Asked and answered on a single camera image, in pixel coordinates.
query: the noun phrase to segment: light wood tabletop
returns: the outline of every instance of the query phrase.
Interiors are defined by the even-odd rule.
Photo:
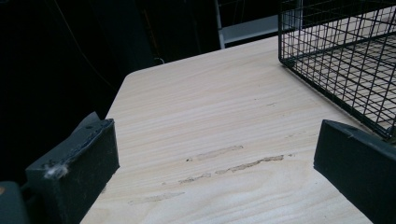
[[[134,72],[107,117],[120,169],[82,223],[370,223],[313,168],[323,119],[365,129],[277,37]]]

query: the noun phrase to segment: wooden table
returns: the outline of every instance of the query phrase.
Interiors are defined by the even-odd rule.
[[[107,117],[120,169],[83,223],[370,223],[313,169],[323,119],[364,127],[276,37],[132,73]]]

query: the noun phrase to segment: dark background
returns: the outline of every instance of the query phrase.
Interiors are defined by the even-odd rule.
[[[223,26],[252,1],[219,1]],[[105,118],[128,74],[218,49],[213,0],[0,0],[0,181]]]

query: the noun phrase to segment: wire grid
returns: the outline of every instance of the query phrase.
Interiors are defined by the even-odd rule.
[[[283,1],[279,60],[373,131],[396,120],[396,3]]]

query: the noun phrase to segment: scratch on table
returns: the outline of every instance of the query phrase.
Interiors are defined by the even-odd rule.
[[[146,197],[146,198],[136,198],[128,202],[129,205],[140,204],[140,203],[155,203],[162,200],[175,198],[185,192],[175,192],[175,193],[164,193],[156,196]]]
[[[196,180],[198,180],[198,179],[201,179],[201,178],[209,178],[210,176],[212,176],[212,174],[210,174],[210,173],[206,173],[206,174],[203,174],[203,175],[200,175],[200,176],[196,176],[196,177],[188,177],[187,179],[184,179],[184,180],[179,180],[178,182],[180,183],[180,184],[187,184],[187,183],[191,183],[191,182],[194,182],[194,181],[196,181]]]
[[[226,147],[226,148],[218,149],[215,151],[210,151],[207,153],[199,154],[194,157],[190,157],[190,158],[186,159],[186,161],[201,161],[201,160],[208,159],[208,158],[214,158],[221,154],[225,154],[230,151],[236,151],[236,150],[239,150],[242,148],[244,148],[244,147],[243,146]]]
[[[283,155],[275,156],[275,157],[266,157],[266,158],[264,158],[262,160],[254,161],[254,162],[246,163],[246,164],[242,164],[242,165],[238,165],[238,166],[229,168],[227,170],[219,170],[219,171],[216,171],[215,174],[223,175],[223,174],[225,174],[225,173],[227,173],[229,171],[236,172],[236,171],[240,171],[240,170],[245,170],[245,169],[247,169],[249,167],[252,167],[252,166],[255,166],[257,164],[260,164],[263,161],[282,161],[282,160],[283,160]]]

